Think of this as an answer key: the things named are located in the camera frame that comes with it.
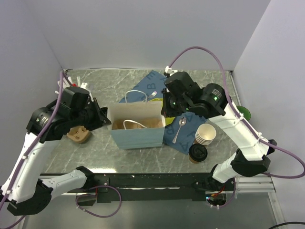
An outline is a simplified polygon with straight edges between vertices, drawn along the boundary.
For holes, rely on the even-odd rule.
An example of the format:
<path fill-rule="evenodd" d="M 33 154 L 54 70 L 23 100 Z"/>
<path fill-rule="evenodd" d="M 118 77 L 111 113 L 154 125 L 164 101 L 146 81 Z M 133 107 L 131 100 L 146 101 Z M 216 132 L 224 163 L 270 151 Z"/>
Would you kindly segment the blue white paper bag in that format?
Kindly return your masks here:
<path fill-rule="evenodd" d="M 161 147 L 165 131 L 165 117 L 161 114 L 161 101 L 125 102 L 108 106 L 107 118 L 111 136 L 120 149 Z"/>

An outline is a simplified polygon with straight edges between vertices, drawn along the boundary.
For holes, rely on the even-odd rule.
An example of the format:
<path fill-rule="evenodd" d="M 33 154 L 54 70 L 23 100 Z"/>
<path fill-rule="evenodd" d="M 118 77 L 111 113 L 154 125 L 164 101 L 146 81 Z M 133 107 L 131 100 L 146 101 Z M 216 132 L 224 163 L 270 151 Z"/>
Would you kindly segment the stack of brown paper cups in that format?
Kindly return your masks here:
<path fill-rule="evenodd" d="M 207 146 L 216 137 L 216 129 L 210 124 L 202 124 L 195 133 L 195 142 Z"/>

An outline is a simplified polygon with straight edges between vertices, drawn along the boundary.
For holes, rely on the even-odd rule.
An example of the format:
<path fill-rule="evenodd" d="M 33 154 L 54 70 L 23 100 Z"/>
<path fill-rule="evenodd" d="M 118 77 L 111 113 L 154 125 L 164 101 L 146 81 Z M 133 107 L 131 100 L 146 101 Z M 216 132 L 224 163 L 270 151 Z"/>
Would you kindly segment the brown paper cup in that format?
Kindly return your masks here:
<path fill-rule="evenodd" d="M 206 159 L 206 156 L 196 158 L 189 154 L 189 160 L 193 164 L 199 164 L 199 163 L 203 162 L 205 159 Z"/>

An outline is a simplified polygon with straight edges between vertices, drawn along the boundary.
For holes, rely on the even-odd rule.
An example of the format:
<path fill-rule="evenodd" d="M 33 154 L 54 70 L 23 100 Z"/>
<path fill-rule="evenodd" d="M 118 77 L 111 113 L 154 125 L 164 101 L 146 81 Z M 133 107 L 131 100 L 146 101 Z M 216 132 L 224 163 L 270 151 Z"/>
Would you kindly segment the black cup lid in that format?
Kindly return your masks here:
<path fill-rule="evenodd" d="M 201 145 L 201 144 L 193 144 L 190 148 L 189 148 L 189 152 L 188 154 L 192 155 L 193 157 L 196 158 L 200 158 L 203 156 L 208 156 L 208 151 L 206 149 L 205 146 Z"/>

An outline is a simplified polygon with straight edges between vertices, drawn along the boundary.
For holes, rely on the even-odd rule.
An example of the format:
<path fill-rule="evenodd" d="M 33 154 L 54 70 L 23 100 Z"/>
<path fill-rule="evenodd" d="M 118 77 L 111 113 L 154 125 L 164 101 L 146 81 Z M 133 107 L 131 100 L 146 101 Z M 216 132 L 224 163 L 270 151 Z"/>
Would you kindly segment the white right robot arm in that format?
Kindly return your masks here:
<path fill-rule="evenodd" d="M 271 161 L 267 155 L 274 152 L 274 147 L 260 143 L 260 133 L 250 130 L 251 125 L 231 97 L 225 95 L 222 86 L 209 83 L 200 88 L 187 72 L 167 70 L 164 75 L 162 115 L 176 117 L 192 112 L 204 117 L 222 129 L 238 147 L 229 159 L 213 167 L 207 180 L 211 189 L 221 189 L 237 175 L 253 177 L 268 170 Z"/>

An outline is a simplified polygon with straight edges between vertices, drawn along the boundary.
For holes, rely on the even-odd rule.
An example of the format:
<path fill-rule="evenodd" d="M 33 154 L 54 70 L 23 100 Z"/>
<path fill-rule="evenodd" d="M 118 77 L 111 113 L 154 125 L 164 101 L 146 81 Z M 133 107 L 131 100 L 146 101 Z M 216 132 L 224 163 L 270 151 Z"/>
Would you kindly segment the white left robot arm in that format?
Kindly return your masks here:
<path fill-rule="evenodd" d="M 44 165 L 59 141 L 72 128 L 92 131 L 110 125 L 96 98 L 80 87 L 67 87 L 56 100 L 34 111 L 26 127 L 20 156 L 8 180 L 0 188 L 0 198 L 8 202 L 14 216 L 40 213 L 51 200 L 74 189 L 94 188 L 94 176 L 84 166 L 68 174 L 41 180 Z"/>

